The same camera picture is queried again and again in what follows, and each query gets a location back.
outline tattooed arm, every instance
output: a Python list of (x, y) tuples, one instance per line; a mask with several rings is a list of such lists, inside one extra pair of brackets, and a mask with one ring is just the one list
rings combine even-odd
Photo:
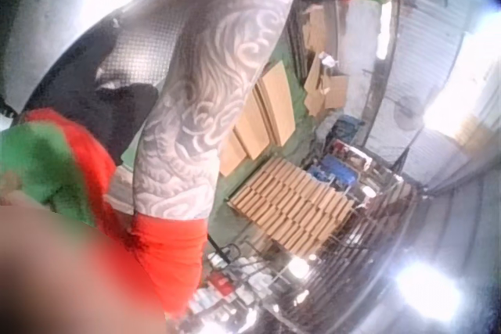
[(292, 0), (199, 0), (185, 25), (135, 162), (135, 208), (207, 218), (222, 142), (268, 62)]

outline arm tattoo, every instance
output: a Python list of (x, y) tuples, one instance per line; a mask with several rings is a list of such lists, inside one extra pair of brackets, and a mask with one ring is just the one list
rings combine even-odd
[(291, 3), (198, 1), (139, 142), (139, 213), (174, 220), (209, 216), (222, 142), (268, 62)]

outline sleeve tattoo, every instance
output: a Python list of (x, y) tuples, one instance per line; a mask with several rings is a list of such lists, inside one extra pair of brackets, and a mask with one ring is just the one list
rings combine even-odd
[(199, 0), (139, 142), (135, 209), (207, 218), (219, 151), (285, 25), (292, 0)]

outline wooden pallet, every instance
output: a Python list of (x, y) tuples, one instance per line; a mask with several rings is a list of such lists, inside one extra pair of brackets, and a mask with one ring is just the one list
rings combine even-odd
[(314, 254), (348, 219), (353, 205), (282, 158), (270, 159), (229, 203), (299, 257)]

